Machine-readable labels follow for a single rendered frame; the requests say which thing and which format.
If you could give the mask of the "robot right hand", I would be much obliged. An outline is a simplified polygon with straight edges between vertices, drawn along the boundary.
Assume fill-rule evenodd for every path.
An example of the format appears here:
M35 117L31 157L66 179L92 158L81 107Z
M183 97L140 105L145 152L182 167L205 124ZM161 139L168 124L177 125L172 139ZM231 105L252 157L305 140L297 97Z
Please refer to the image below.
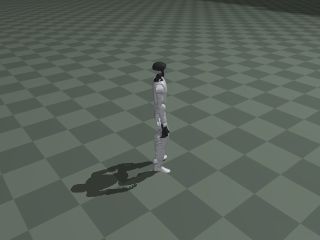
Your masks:
M162 128L162 132L161 132L161 137L160 138L165 138L168 136L168 133L170 133L170 131L168 130L167 126L163 127L163 124L161 124L161 128Z

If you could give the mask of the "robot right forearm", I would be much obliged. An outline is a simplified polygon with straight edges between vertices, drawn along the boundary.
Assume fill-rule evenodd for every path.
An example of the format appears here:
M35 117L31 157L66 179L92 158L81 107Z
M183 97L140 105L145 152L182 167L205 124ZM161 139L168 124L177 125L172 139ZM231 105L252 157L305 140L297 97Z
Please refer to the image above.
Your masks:
M166 119L166 112L165 112L165 107L160 106L159 107L159 115L160 115L160 122L163 124L163 127L167 127L167 119Z

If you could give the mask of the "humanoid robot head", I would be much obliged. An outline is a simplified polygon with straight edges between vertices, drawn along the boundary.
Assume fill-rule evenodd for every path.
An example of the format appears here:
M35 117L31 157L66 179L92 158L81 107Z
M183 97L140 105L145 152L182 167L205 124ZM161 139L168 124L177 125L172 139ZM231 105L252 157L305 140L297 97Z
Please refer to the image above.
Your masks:
M164 69L166 68L166 64L163 62L155 62L152 66L152 69L155 71L161 71L161 73L157 74L156 77L154 78L154 82L158 82L159 79L160 81L163 81L162 77L164 77Z

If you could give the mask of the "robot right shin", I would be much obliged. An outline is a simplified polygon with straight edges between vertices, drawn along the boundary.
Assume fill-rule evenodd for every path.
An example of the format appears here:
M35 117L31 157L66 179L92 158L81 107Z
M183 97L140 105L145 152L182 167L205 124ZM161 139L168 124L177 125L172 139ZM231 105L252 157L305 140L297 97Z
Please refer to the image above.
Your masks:
M163 163L164 156L165 156L165 149L163 150L161 145L156 146L156 159L157 159L157 168L158 169L161 169L161 167L162 167L162 163Z

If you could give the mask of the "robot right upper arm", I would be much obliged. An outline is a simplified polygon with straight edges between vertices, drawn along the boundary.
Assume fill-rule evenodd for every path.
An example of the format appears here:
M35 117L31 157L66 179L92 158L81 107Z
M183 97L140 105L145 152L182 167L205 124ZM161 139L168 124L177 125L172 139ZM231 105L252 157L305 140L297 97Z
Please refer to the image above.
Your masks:
M164 101L164 88L163 88L163 86L161 84L156 85L155 92L156 92L156 97L157 97L158 110L159 110L160 106L164 106L166 109L166 106L163 104L163 101Z

